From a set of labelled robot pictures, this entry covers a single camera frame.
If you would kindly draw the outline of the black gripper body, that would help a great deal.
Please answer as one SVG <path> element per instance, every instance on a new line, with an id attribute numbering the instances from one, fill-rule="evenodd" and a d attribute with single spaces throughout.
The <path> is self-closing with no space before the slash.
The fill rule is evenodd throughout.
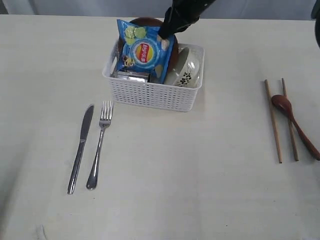
<path id="1" fill-rule="evenodd" d="M 191 25 L 215 0 L 173 0 L 165 13 L 164 23 L 170 25 Z"/>

